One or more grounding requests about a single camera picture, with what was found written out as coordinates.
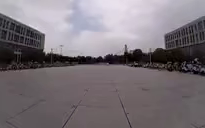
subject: distant tower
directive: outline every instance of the distant tower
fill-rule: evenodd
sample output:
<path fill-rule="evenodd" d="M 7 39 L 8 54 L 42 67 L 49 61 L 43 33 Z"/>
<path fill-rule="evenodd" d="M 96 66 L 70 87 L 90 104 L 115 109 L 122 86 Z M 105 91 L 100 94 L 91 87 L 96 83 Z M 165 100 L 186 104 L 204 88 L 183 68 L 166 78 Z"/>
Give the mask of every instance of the distant tower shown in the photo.
<path fill-rule="evenodd" d="M 62 48 L 63 48 L 63 45 L 60 45 L 60 54 L 62 55 Z"/>
<path fill-rule="evenodd" d="M 128 53 L 128 46 L 125 45 L 125 53 Z"/>

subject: tree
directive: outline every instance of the tree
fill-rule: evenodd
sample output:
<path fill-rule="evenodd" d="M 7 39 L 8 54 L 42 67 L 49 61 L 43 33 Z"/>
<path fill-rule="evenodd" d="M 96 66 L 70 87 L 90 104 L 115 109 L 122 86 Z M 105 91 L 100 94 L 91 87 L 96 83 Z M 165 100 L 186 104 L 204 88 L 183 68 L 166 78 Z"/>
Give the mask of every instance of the tree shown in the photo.
<path fill-rule="evenodd" d="M 171 62 L 183 62 L 187 60 L 186 56 L 180 49 L 173 49 L 166 51 L 167 60 Z"/>
<path fill-rule="evenodd" d="M 14 59 L 14 52 L 8 48 L 0 48 L 0 63 L 10 63 Z"/>
<path fill-rule="evenodd" d="M 159 62 L 159 63 L 167 63 L 167 54 L 166 51 L 162 48 L 157 48 L 152 53 L 152 61 Z"/>
<path fill-rule="evenodd" d="M 142 55 L 143 55 L 143 53 L 142 53 L 142 50 L 141 50 L 141 49 L 135 49 L 135 50 L 133 51 L 133 54 L 132 54 L 133 60 L 134 60 L 134 61 L 138 61 L 138 62 L 141 61 Z"/>
<path fill-rule="evenodd" d="M 42 63 L 45 60 L 45 53 L 41 50 L 22 51 L 22 62 L 36 61 Z"/>

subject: concrete pavement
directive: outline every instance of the concrete pavement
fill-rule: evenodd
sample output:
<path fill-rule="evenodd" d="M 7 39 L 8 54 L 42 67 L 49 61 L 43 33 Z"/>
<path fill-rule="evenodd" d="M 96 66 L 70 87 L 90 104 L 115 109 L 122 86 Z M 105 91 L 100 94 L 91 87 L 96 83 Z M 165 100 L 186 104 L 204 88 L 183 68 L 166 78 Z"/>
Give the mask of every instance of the concrete pavement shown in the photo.
<path fill-rule="evenodd" d="M 5 128 L 205 128 L 205 77 L 125 66 L 0 72 Z"/>

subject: white building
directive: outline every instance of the white building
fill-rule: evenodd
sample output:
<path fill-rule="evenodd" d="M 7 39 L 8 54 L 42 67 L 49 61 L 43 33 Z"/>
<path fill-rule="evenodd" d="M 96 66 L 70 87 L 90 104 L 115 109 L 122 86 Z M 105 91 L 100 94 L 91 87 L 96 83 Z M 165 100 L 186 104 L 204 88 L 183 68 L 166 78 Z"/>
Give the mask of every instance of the white building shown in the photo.
<path fill-rule="evenodd" d="M 187 55 L 205 54 L 205 16 L 165 35 L 167 50 L 180 48 Z"/>
<path fill-rule="evenodd" d="M 45 35 L 27 25 L 0 13 L 0 47 L 14 50 L 14 53 L 28 49 L 44 49 Z"/>

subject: cloud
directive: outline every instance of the cloud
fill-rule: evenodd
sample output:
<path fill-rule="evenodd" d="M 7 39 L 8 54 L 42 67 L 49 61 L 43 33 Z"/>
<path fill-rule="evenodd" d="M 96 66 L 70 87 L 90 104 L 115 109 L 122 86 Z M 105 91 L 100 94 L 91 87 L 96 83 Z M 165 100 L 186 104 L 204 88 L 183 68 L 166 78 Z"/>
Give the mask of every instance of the cloud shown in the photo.
<path fill-rule="evenodd" d="M 44 32 L 46 51 L 98 56 L 164 47 L 165 33 L 205 15 L 205 0 L 0 0 L 0 12 Z"/>

